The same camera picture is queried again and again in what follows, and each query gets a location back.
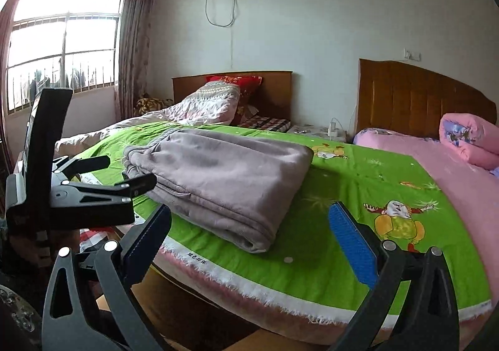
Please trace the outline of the mauve knit pants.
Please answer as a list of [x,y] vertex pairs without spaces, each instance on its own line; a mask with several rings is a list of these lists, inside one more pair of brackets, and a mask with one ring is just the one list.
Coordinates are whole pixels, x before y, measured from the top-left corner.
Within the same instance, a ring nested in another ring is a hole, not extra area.
[[290,141],[169,129],[124,150],[124,173],[157,178],[147,195],[249,253],[269,251],[314,152]]

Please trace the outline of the green cartoon bed sheet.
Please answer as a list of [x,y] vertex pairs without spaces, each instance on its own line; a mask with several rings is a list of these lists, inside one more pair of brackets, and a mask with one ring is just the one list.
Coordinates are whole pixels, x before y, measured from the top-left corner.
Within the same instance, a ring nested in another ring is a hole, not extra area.
[[442,250],[461,320],[492,308],[492,288],[471,236],[440,186],[413,158],[315,137],[218,126],[223,135],[309,147],[309,171],[266,252],[241,250],[174,216],[160,268],[320,323],[347,322],[376,284],[380,257],[359,227],[400,249]]

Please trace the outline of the brown patterned cushion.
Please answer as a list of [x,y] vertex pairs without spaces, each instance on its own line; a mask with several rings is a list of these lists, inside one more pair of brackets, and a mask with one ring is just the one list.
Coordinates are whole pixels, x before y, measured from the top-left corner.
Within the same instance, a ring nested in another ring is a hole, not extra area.
[[135,117],[145,115],[150,112],[166,109],[172,105],[172,99],[160,99],[145,94],[136,102],[133,108],[133,115]]

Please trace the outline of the window with railing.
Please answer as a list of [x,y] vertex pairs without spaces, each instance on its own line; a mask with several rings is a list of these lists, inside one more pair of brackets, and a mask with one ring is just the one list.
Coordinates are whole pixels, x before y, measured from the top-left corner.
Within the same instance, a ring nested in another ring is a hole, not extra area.
[[7,112],[27,109],[43,88],[114,85],[123,1],[19,0],[7,50]]

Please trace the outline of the purple pillow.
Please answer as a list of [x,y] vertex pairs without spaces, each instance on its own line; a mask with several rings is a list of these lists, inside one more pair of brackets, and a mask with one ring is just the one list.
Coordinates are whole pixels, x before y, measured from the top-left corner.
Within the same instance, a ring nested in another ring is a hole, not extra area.
[[495,169],[491,170],[491,171],[490,171],[490,173],[491,173],[492,175],[494,175],[495,177],[499,178],[499,167],[497,167],[497,168],[495,168]]

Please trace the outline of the rolled pink blanket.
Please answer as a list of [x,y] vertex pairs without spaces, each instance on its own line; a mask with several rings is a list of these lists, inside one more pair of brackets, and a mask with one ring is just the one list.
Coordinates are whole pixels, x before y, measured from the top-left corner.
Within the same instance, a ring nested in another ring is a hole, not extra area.
[[498,127],[477,115],[444,114],[439,139],[467,163],[486,170],[498,167]]

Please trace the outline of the pink floral quilt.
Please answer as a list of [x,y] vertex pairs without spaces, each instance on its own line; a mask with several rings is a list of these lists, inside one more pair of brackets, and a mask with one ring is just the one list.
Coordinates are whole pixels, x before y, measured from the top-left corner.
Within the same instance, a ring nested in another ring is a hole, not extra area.
[[55,158],[73,157],[93,147],[108,136],[116,134],[121,129],[141,124],[155,122],[188,126],[230,124],[236,115],[239,97],[239,86],[222,80],[209,81],[195,92],[189,94],[180,103],[166,109],[125,119],[97,131],[62,138],[55,144],[54,156]]

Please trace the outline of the maroon curtain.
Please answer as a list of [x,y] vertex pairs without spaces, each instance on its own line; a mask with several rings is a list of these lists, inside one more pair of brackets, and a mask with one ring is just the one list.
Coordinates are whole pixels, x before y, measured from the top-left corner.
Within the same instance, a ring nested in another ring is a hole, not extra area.
[[154,0],[124,0],[119,31],[118,81],[115,86],[118,120],[133,117],[134,107],[146,90],[153,5]]

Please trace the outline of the cluttered nightstand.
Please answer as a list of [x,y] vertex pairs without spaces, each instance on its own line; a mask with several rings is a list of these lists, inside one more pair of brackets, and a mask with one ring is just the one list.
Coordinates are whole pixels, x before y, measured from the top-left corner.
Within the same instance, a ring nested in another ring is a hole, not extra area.
[[346,143],[348,133],[342,127],[337,118],[331,118],[327,126],[318,126],[313,124],[294,124],[289,130],[289,134],[315,136],[329,141],[338,141]]

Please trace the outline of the right wooden headboard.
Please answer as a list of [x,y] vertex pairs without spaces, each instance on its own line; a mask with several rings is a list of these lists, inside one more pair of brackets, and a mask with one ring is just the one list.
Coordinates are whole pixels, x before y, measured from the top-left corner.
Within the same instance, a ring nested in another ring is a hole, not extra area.
[[394,60],[359,60],[357,132],[382,128],[436,139],[447,113],[497,122],[497,105],[461,81]]

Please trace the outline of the wooden headboard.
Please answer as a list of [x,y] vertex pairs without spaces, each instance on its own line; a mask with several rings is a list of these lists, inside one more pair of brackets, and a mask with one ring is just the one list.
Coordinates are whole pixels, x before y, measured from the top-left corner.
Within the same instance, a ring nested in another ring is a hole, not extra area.
[[[215,74],[179,76],[172,78],[172,93],[175,103],[181,102],[192,92],[202,87]],[[240,71],[221,72],[220,76],[260,76],[262,82],[249,100],[259,109],[259,115],[276,119],[291,119],[293,97],[292,71]]]
[[447,113],[497,122],[497,105],[461,81],[394,60],[359,60],[357,132],[382,128],[436,139]]

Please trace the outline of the red pillow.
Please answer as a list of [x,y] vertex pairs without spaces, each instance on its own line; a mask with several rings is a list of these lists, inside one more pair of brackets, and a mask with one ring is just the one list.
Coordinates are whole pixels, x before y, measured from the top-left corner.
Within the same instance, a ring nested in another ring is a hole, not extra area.
[[231,125],[237,126],[243,121],[245,113],[250,104],[250,98],[259,88],[263,81],[261,76],[207,76],[207,81],[220,80],[228,84],[236,85],[239,87],[239,102],[236,114],[234,115]]

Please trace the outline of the plaid checkered blanket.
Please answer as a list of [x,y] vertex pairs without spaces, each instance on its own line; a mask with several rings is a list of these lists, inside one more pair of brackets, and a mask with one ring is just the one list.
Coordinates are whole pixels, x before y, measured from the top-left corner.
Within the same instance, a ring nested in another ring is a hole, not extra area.
[[244,120],[239,124],[239,127],[286,133],[291,129],[292,124],[288,119],[277,119],[255,115],[250,119]]

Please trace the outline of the left wooden headboard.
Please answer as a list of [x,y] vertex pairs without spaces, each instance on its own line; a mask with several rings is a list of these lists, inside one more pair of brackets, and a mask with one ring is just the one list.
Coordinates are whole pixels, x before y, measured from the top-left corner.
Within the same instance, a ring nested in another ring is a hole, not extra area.
[[[192,92],[202,87],[215,74],[179,76],[172,78],[172,93],[175,103],[181,102]],[[260,76],[262,82],[249,100],[259,109],[259,115],[276,119],[291,119],[293,97],[292,71],[240,71],[221,72],[220,76]]]

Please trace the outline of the wall outlet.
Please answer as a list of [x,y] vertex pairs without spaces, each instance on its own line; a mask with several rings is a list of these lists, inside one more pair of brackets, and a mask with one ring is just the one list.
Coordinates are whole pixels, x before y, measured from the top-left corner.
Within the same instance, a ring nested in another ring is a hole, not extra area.
[[421,61],[421,53],[404,48],[404,59],[420,62]]

